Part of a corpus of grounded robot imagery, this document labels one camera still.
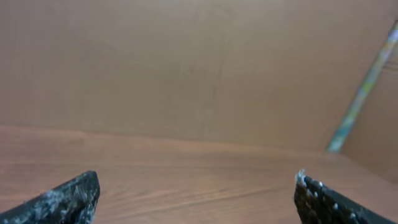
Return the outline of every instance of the brown table surface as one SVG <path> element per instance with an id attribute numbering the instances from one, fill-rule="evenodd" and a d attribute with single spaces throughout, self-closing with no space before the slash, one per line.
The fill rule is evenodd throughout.
<path id="1" fill-rule="evenodd" d="M 307 174 L 398 221 L 398 188 L 337 154 L 0 126 L 0 211 L 95 170 L 95 223 L 300 223 Z"/>

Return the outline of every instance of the wood grain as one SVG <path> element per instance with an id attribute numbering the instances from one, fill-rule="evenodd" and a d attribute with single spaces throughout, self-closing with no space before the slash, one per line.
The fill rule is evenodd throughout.
<path id="1" fill-rule="evenodd" d="M 0 127 L 0 211 L 92 169 L 101 223 L 299 223 L 294 175 L 307 173 L 398 221 L 398 189 L 337 154 Z"/>
<path id="2" fill-rule="evenodd" d="M 398 46 L 385 64 L 342 153 L 398 182 Z"/>
<path id="3" fill-rule="evenodd" d="M 2 0 L 0 124 L 323 148 L 396 0 Z"/>

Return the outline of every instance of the brown wall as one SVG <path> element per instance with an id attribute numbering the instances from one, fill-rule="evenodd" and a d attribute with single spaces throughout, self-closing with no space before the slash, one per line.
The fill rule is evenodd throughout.
<path id="1" fill-rule="evenodd" d="M 398 46 L 384 66 L 343 154 L 398 182 Z"/>
<path id="2" fill-rule="evenodd" d="M 0 123 L 324 147 L 395 0 L 3 0 Z"/>

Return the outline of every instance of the beige wall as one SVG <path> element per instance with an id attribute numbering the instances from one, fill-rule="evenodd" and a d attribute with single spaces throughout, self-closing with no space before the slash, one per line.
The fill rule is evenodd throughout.
<path id="1" fill-rule="evenodd" d="M 395 0 L 3 0 L 0 123 L 324 147 Z"/>
<path id="2" fill-rule="evenodd" d="M 343 154 L 398 182 L 398 46 L 358 117 Z"/>

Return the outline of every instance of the cardboard wall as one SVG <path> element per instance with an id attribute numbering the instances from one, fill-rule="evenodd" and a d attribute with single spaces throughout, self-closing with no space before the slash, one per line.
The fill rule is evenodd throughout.
<path id="1" fill-rule="evenodd" d="M 398 182 L 398 46 L 384 66 L 342 153 Z"/>
<path id="2" fill-rule="evenodd" d="M 0 124 L 325 147 L 395 0 L 3 0 Z"/>

